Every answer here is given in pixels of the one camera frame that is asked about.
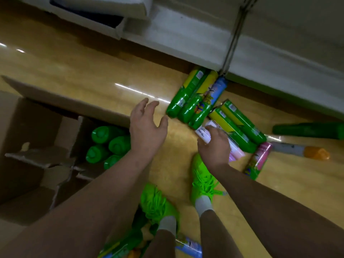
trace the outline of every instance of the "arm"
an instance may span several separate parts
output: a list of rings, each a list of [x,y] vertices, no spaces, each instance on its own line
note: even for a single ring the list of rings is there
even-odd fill
[[[214,127],[207,129],[210,143],[198,142],[204,164],[226,188],[271,256],[344,257],[342,228],[230,167],[226,134]]]
[[[148,180],[145,167],[167,135],[168,119],[157,128],[158,105],[148,99],[131,112],[131,150],[52,212],[25,229],[0,251],[0,257],[97,257],[111,227],[118,234],[130,228]]]

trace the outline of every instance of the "orange cap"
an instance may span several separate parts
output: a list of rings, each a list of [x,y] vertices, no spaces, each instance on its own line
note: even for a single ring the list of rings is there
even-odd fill
[[[322,147],[305,147],[303,156],[316,160],[329,160],[329,152]]]

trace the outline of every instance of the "shoelace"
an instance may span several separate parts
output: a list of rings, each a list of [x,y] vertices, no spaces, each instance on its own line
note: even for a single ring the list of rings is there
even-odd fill
[[[157,188],[154,189],[154,196],[151,201],[147,202],[148,210],[146,217],[148,219],[159,219],[165,212],[166,198],[162,196],[162,193]]]
[[[215,183],[215,178],[213,176],[203,176],[201,177],[198,172],[196,172],[197,181],[193,182],[192,185],[200,189],[200,192],[204,195],[226,195],[227,192],[220,190],[215,190],[214,188],[219,184],[217,181]]]

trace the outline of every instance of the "hand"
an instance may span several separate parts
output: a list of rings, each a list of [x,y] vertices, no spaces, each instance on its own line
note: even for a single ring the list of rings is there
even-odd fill
[[[159,102],[147,103],[148,98],[145,98],[132,110],[129,130],[131,151],[151,161],[167,136],[168,116],[163,116],[157,127],[153,122],[153,114]]]
[[[201,138],[198,138],[198,151],[205,166],[214,175],[220,166],[228,165],[230,143],[224,131],[213,126],[206,126],[205,128],[209,130],[211,140],[208,144],[205,144]]]

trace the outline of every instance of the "person's left hand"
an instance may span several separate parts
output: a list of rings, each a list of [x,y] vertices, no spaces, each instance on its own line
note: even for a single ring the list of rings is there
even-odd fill
[[[151,160],[167,136],[168,116],[161,118],[157,127],[153,121],[158,101],[148,103],[148,98],[138,103],[130,114],[131,151]]]

